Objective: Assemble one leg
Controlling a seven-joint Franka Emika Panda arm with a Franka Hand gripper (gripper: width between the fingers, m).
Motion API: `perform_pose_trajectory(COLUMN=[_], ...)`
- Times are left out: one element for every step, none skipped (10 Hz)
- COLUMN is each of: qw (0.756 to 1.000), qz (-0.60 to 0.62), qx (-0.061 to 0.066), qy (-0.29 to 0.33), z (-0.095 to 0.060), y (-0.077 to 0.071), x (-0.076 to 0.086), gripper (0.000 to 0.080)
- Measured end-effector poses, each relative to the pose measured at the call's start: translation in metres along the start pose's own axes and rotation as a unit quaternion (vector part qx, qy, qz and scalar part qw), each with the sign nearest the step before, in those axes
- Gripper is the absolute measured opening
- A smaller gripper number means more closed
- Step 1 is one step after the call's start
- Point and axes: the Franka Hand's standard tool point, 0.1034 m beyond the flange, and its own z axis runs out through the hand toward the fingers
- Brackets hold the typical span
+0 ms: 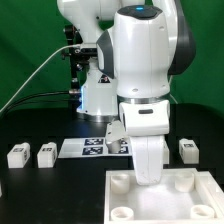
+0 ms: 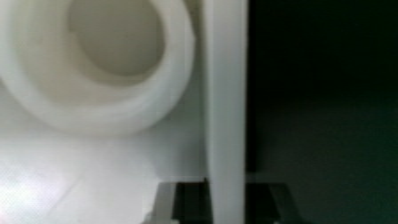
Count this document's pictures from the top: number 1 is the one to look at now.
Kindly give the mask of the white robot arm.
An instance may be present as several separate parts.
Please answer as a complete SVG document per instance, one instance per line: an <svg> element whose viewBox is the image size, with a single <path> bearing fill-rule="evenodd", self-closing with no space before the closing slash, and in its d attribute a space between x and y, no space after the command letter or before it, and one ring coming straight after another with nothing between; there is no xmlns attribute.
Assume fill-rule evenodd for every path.
<svg viewBox="0 0 224 224"><path fill-rule="evenodd" d="M156 184L169 133L168 77L195 56L180 0L57 0L59 12L81 35L76 64L89 64L79 117L107 122L107 145L127 138L137 183Z"/></svg>

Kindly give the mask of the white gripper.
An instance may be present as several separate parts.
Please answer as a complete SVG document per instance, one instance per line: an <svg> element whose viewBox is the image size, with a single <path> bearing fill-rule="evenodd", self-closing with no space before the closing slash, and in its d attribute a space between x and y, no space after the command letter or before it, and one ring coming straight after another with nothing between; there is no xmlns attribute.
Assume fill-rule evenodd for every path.
<svg viewBox="0 0 224 224"><path fill-rule="evenodd" d="M132 150L135 176L139 185L157 184L163 170L165 135L169 133L168 100L150 104L119 105L119 120L107 125L108 150L117 153L120 140L128 140Z"/></svg>

